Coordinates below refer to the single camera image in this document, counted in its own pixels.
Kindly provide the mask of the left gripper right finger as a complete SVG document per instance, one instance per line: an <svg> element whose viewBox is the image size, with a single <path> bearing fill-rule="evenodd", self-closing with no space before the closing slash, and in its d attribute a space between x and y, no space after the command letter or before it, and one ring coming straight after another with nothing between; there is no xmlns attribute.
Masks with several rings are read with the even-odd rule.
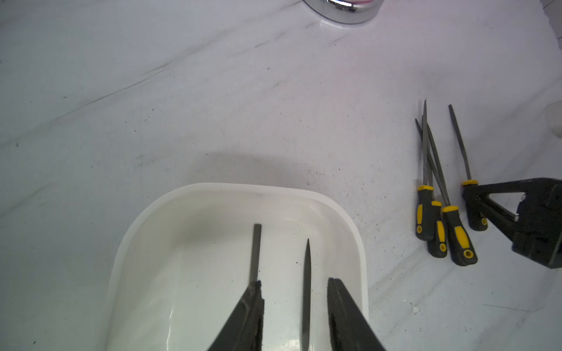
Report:
<svg viewBox="0 0 562 351"><path fill-rule="evenodd" d="M332 350L385 351L341 279L328 279L327 306Z"/></svg>

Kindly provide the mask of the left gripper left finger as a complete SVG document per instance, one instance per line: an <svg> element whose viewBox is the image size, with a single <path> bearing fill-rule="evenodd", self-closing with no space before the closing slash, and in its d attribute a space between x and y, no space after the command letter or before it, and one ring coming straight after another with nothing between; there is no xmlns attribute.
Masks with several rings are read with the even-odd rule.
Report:
<svg viewBox="0 0 562 351"><path fill-rule="evenodd" d="M212 350L262 350L264 299L261 281L252 282L209 347Z"/></svg>

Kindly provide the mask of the white plastic storage tray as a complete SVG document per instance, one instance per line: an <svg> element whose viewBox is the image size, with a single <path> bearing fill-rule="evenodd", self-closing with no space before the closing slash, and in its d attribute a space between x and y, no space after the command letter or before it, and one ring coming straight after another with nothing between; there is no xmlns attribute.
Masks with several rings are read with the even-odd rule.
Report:
<svg viewBox="0 0 562 351"><path fill-rule="evenodd" d="M329 350L327 285L343 281L369 314L364 245L351 217L317 192L192 184L148 206L116 255L97 350L207 350L250 281L253 228L264 350L299 350L304 259L311 258L310 349Z"/></svg>

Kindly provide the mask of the file tool yellow black handle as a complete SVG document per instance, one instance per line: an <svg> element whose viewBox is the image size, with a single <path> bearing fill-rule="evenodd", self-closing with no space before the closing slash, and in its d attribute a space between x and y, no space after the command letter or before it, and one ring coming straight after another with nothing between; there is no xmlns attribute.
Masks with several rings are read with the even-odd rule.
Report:
<svg viewBox="0 0 562 351"><path fill-rule="evenodd" d="M311 319L311 284L312 284L312 267L310 240L304 254L304 273L303 273L303 289L301 304L301 350L307 351L310 347L310 319Z"/></svg>

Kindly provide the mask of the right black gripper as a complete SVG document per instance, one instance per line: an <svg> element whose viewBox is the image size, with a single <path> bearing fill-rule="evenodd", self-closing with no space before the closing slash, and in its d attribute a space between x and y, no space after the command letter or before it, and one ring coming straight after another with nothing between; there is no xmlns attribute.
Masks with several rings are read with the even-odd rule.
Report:
<svg viewBox="0 0 562 351"><path fill-rule="evenodd" d="M548 267L561 267L561 181L532 178L481 185L475 179L462 183L462 198L468 211L469 225L492 222L511 242L512 250ZM515 211L491 198L491 195L522 193Z"/></svg>

